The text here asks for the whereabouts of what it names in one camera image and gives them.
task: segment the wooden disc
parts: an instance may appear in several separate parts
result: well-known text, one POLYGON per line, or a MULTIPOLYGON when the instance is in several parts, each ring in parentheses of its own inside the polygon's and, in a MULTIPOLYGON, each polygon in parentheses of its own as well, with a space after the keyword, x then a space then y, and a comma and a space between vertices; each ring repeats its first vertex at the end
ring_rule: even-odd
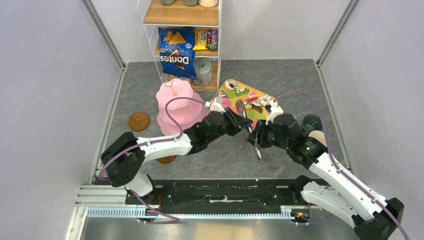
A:
POLYGON ((143 111, 134 113, 128 119, 128 127, 135 132, 146 129, 149 124, 150 117, 143 111))
POLYGON ((165 157, 161 157, 161 158, 156 159, 156 161, 160 164, 169 164, 169 163, 172 163, 175 160, 176 157, 177 157, 176 155, 165 156, 165 157))

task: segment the pink cake stand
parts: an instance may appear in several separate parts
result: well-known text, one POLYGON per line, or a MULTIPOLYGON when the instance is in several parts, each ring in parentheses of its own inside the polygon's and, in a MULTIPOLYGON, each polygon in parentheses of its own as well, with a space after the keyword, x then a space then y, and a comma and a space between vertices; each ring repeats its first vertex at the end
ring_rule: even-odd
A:
MULTIPOLYGON (((188 81, 183 81, 179 78, 174 78, 171 81, 167 81, 160 86, 159 91, 156 93, 156 99, 159 102, 160 108, 165 108, 167 102, 171 99, 178 97, 188 97, 193 96, 193 89, 188 81)), ((171 102, 168 105, 168 110, 177 110, 180 109, 189 102, 192 102, 187 99, 179 99, 171 102)))
MULTIPOLYGON (((209 109, 206 107, 202 107, 200 113, 190 122, 181 124, 181 127, 183 130, 190 128, 197 122, 201 122, 204 117, 206 117, 209 114, 209 109)), ((160 130, 165 136, 178 134, 180 132, 180 129, 176 125, 170 125, 163 122, 163 120, 157 115, 157 123, 160 126, 160 130)))
MULTIPOLYGON (((193 92, 193 98, 196 100, 202 100, 197 92, 193 92)), ((168 112, 171 117, 174 118, 179 124, 187 124, 193 121, 194 116, 200 114, 202 106, 202 104, 190 100, 189 103, 183 108, 169 110, 168 112)), ((159 107, 159 114, 157 117, 160 118, 162 123, 175 126, 175 123, 168 117, 164 108, 159 107)))
MULTIPOLYGON (((180 132, 177 124, 168 117, 165 111, 166 104, 170 100, 178 97, 202 100, 197 92, 193 92, 188 81, 174 78, 160 86, 160 89, 156 94, 159 108, 159 114, 156 119, 160 126, 160 130, 167 136, 180 132)), ((190 128, 197 122, 201 122, 202 119, 209 114, 209 109, 207 109, 204 104, 190 99, 175 100, 168 105, 167 109, 171 117, 174 118, 179 125, 181 125, 183 130, 190 128)))

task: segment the gray marble surface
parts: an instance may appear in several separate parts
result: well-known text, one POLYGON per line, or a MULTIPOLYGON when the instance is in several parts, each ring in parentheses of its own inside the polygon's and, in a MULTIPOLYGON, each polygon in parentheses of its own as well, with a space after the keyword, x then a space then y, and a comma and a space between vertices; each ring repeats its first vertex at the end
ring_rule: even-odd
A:
MULTIPOLYGON (((323 109, 334 155, 345 164, 323 87, 312 59, 225 60, 221 64, 220 84, 228 78, 236 79, 272 96, 289 90, 302 90, 310 94, 323 109)), ((150 125, 147 129, 134 134, 137 137, 163 136, 156 121, 159 109, 155 96, 160 85, 153 62, 131 62, 128 65, 107 146, 122 133, 130 131, 128 118, 139 111, 150 115, 150 125)), ((198 93, 205 101, 210 101, 215 94, 212 91, 198 93)), ((300 123, 304 116, 316 114, 310 101, 296 93, 283 97, 279 105, 285 113, 293 114, 300 123)), ((200 153, 178 156, 170 164, 160 164, 153 160, 143 164, 142 169, 155 179, 292 179, 299 175, 317 177, 293 162, 280 148, 263 149, 266 162, 259 162, 252 146, 245 141, 247 135, 247 132, 243 131, 234 137, 223 136, 200 153)))

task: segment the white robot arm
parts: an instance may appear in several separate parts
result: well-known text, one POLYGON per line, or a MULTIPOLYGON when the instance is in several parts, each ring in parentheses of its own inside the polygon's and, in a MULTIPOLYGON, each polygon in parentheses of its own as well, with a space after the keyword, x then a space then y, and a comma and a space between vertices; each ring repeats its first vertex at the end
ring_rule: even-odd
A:
MULTIPOLYGON (((140 197, 146 196, 153 190, 153 184, 149 176, 140 170, 143 163, 167 156, 198 153, 215 139, 225 134, 234 136, 252 124, 251 120, 235 114, 230 108, 223 109, 217 103, 207 102, 206 105, 212 110, 210 114, 182 134, 136 138, 132 132, 127 132, 118 138, 101 155, 104 165, 129 146, 138 144, 140 147, 107 165, 111 185, 126 186, 140 197)), ((293 116, 283 113, 277 104, 271 103, 268 109, 271 111, 268 119, 257 122, 247 141, 255 147, 275 146, 286 150, 294 162, 303 165, 335 189, 325 189, 308 178, 299 189, 304 201, 348 223, 362 240, 387 239, 397 225, 385 210, 389 210, 400 222, 404 210, 402 202, 397 198, 386 199, 351 174, 334 157, 331 159, 322 132, 313 131, 305 135, 293 116), (365 194, 358 186, 369 193, 365 194)))

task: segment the toy cake slice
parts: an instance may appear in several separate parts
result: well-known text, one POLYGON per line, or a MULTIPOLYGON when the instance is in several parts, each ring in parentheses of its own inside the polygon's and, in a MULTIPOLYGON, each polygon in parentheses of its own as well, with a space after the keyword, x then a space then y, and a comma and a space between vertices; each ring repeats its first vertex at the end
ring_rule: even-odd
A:
POLYGON ((221 90, 220 92, 218 92, 218 96, 224 98, 227 96, 227 93, 224 90, 221 90))
POLYGON ((236 86, 235 87, 235 95, 237 97, 248 94, 249 91, 250 91, 249 88, 245 88, 245 87, 242 87, 242 86, 236 86))
POLYGON ((247 95, 245 100, 249 101, 249 102, 253 102, 255 100, 258 100, 258 94, 254 90, 252 90, 252 91, 249 92, 249 94, 247 95))
POLYGON ((259 100, 254 100, 252 103, 252 109, 256 110, 258 113, 262 113, 262 106, 259 100))
POLYGON ((252 103, 249 102, 249 101, 244 101, 244 107, 246 108, 246 111, 251 110, 252 109, 252 103))

